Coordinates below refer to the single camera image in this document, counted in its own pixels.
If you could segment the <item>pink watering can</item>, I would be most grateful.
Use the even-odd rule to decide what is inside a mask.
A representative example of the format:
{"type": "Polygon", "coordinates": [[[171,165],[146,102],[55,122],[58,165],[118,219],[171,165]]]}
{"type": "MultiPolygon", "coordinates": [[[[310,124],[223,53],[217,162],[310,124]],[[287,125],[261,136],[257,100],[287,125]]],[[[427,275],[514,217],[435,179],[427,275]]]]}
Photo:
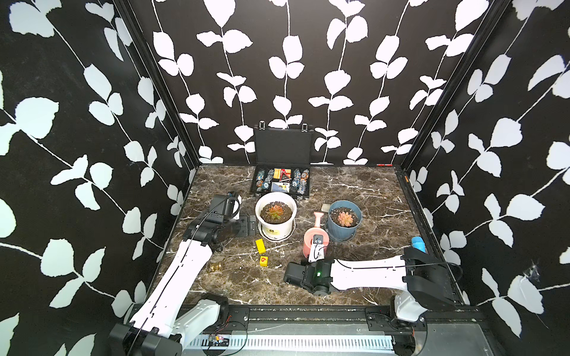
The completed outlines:
{"type": "Polygon", "coordinates": [[[315,212],[315,224],[304,234],[303,255],[309,263],[325,259],[330,242],[328,233],[321,228],[323,212],[315,212]]]}

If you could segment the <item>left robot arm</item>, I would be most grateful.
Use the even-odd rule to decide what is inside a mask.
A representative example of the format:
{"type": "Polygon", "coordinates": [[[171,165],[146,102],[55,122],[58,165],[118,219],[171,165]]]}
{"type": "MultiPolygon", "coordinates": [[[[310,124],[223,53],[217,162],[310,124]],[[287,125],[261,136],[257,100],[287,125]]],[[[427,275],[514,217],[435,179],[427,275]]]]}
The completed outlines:
{"type": "Polygon", "coordinates": [[[179,311],[196,277],[210,261],[216,238],[253,237],[255,216],[240,219],[202,213],[185,231],[178,252],[146,302],[127,323],[118,323],[108,338],[112,355],[182,355],[183,350],[210,326],[228,315],[227,299],[206,295],[183,315],[179,311]]]}

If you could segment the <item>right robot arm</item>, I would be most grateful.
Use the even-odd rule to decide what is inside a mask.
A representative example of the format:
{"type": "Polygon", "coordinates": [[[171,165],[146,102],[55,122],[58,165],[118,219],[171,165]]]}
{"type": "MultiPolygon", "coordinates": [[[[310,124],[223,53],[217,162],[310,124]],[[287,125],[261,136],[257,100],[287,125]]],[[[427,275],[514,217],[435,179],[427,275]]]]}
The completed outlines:
{"type": "Polygon", "coordinates": [[[450,312],[459,304],[448,263],[414,247],[383,260],[318,260],[289,263],[284,282],[312,295],[358,288],[393,289],[398,320],[417,322],[425,312],[450,312]]]}

